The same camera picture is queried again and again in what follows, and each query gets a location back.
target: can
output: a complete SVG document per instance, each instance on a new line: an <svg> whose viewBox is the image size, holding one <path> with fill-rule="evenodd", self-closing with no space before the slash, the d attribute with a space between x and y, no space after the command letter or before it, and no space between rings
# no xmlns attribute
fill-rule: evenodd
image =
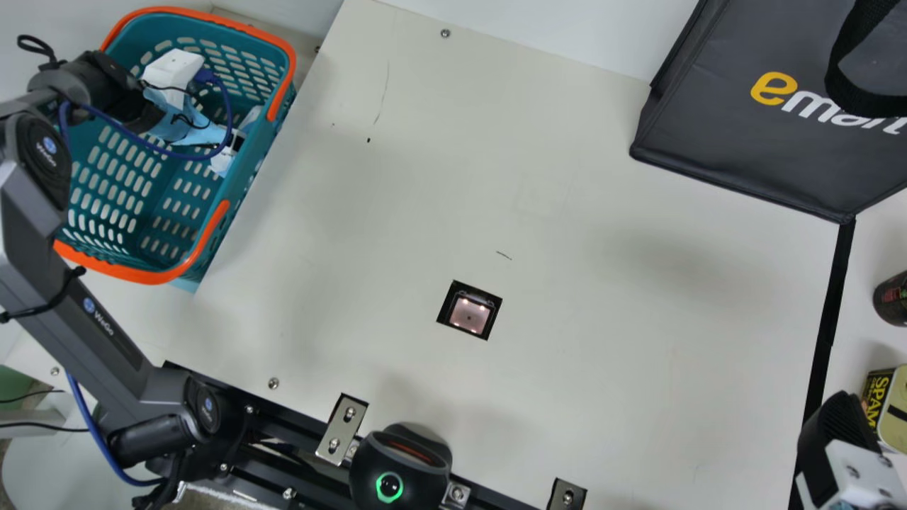
<svg viewBox="0 0 907 510"><path fill-rule="evenodd" d="M887 279L875 288L873 306L885 322L907 327L907 271Z"/></svg>
<svg viewBox="0 0 907 510"><path fill-rule="evenodd" d="M879 445L907 454L907 365L867 374L860 400Z"/></svg>

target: orange basket handle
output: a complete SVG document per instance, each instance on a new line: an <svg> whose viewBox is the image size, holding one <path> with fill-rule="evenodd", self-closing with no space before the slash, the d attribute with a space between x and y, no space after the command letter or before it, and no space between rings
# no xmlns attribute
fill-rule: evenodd
<svg viewBox="0 0 907 510"><path fill-rule="evenodd" d="M270 107L268 108L268 113L266 115L269 122L273 123L278 118L278 112L280 111L280 106L283 104L283 98L287 94L290 84L293 82L293 74L296 73L296 52L293 51L293 47L276 35L269 34L263 30L259 30L254 26L244 25L240 22L233 21L231 19L220 17L217 15L212 15L209 13L202 13L199 11L193 11L191 9L184 9L182 7L170 7L162 5L159 7L146 7L144 9L139 9L138 11L131 12L123 17L119 23L107 34L107 38L104 39L103 44L101 44L101 51L107 51L107 47L116 39L117 35L120 34L123 27L126 26L133 19L141 15L150 15L155 13L166 13L171 15L182 15L190 18L200 19L202 21L207 21L209 23L214 23L217 25L227 26L234 30L240 31L243 34L249 34L253 37L257 37L262 41L271 43L276 47L283 50L287 54L289 59L289 67L287 69L287 74L284 76L283 82L280 83L278 89L274 92L274 100L271 102Z"/></svg>
<svg viewBox="0 0 907 510"><path fill-rule="evenodd" d="M127 280L134 283L143 283L145 285L161 285L162 283L167 283L173 281L183 275L188 271L199 259L205 249L208 248L208 240L211 238L211 235L214 233L215 229L220 225L220 221L223 219L224 215L229 211L229 201L222 201L214 214L211 215L210 221L205 226L205 231L201 233L201 238L199 242L195 243L195 250L186 257L183 262L178 266L161 272L146 271L146 270L137 270L135 268L130 268L127 266L120 266L117 264L111 264L106 260L98 260L95 257L86 255L81 251L76 251L75 248L66 244L61 240L56 240L54 242L54 249L61 256L71 260L72 262L84 266L86 269L95 270L101 273L104 273L120 280Z"/></svg>

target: metal bracket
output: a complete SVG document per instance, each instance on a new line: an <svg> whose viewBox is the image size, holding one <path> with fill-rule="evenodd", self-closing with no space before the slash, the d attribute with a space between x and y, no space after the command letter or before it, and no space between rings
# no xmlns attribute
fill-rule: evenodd
<svg viewBox="0 0 907 510"><path fill-rule="evenodd" d="M469 501L469 493L472 491L466 485L457 484L456 482L447 484L447 492L444 494L441 508L444 510L464 510L466 503Z"/></svg>
<svg viewBox="0 0 907 510"><path fill-rule="evenodd" d="M327 431L321 438L321 444L318 445L315 455L334 466L343 464L353 440L356 439L356 432L362 425L362 419L366 416L366 410L367 403L341 395L331 419L327 422Z"/></svg>
<svg viewBox="0 0 907 510"><path fill-rule="evenodd" d="M586 489L565 482L560 478L554 480L551 490L551 499L548 500L548 510L582 510L586 502Z"/></svg>

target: blue cable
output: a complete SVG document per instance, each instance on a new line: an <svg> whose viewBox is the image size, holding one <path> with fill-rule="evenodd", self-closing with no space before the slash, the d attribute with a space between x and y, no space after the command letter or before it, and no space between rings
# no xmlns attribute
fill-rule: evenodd
<svg viewBox="0 0 907 510"><path fill-rule="evenodd" d="M207 154L196 154L196 155L180 154L179 152L173 152L173 151L168 151L167 149L162 149L161 147L158 147L157 145L155 145L147 140L142 139L142 137L135 134L134 132L131 132L128 129L124 128L122 126L122 124L118 123L110 115L102 112L101 110L98 110L97 108L91 106L90 104L80 104L79 108L84 109L85 111L94 115L95 117L100 117L100 118L104 119L113 128L115 128L117 131L119 131L123 135L125 135L126 138L129 138L133 142L138 143L139 145L141 145L142 147L144 147L146 149L163 154L165 156L170 156L171 158L180 159L180 160L185 160L185 161L190 161L190 162L205 162L205 161L213 158L214 156L220 154L224 150L224 148L227 147L227 143L229 142L230 136L233 134L233 110L229 104L229 94L227 94L227 87L224 86L224 83L220 80L220 78L215 73L212 73L208 69L201 69L199 71L199 73L195 75L194 80L196 82L201 82L201 83L214 83L218 87L220 87L220 93L223 94L223 99L224 99L224 109L227 112L227 134L225 134L224 139L222 141L220 141L220 145L218 145L217 148L214 149L213 152L209 152ZM68 110L68 103L69 102L63 102L63 105L67 105L66 106L67 110ZM60 111L61 111L60 114L63 115L63 106L61 106ZM64 130L66 128L65 123L61 123L60 126L61 126L61 130Z"/></svg>
<svg viewBox="0 0 907 510"><path fill-rule="evenodd" d="M85 404L85 397L82 395L82 390L79 389L79 383L75 380L72 374L66 372L66 378L69 379L69 386L73 389L73 397L75 397L75 405L78 406L79 411L82 413L82 418L85 420L85 425L88 427L88 431L91 432L94 442L98 444L98 447L101 449L101 453L104 454L104 458L107 459L107 463L113 468L113 472L123 481L129 485L135 485L137 487L150 487L152 485L158 485L166 480L163 478L158 478L156 480L136 480L135 478L126 475L126 472L122 470L119 464L117 464L116 459L113 458L110 448L107 447L107 442L104 441L104 438L101 437L101 432L98 430L97 424L94 423L92 418L92 413L88 410L88 405Z"/></svg>

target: black strap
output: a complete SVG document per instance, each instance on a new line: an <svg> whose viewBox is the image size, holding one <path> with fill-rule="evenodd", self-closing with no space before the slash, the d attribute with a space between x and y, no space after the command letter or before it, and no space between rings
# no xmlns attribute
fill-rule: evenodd
<svg viewBox="0 0 907 510"><path fill-rule="evenodd" d="M85 274L85 268L82 266L79 266L78 268L75 268L74 270L69 271L68 273L66 273L66 281L63 282L63 288L60 289L60 293L57 294L56 296L54 296L50 301L48 301L46 305L41 305L40 307L35 307L33 309L18 311L16 313L9 313L9 312L0 313L0 324L6 324L7 322L9 322L12 319L22 319L24 317L32 317L33 315L38 315L41 313L45 313L46 311L55 309L66 298L66 290L69 288L69 284L73 280L82 276L83 274Z"/></svg>
<svg viewBox="0 0 907 510"><path fill-rule="evenodd" d="M841 61L860 45L901 0L856 0L841 26L841 33L832 47L832 56L825 73L828 96L846 112L862 117L907 116L907 96L885 95L864 90L844 75Z"/></svg>
<svg viewBox="0 0 907 510"><path fill-rule="evenodd" d="M57 60L54 49L48 44L38 39L34 35L22 34L15 38L15 44L19 48L26 50L33 54L42 54L46 56L50 62L47 64L41 64L38 66L39 71L47 71L49 69L57 69L61 65L66 64L65 60Z"/></svg>

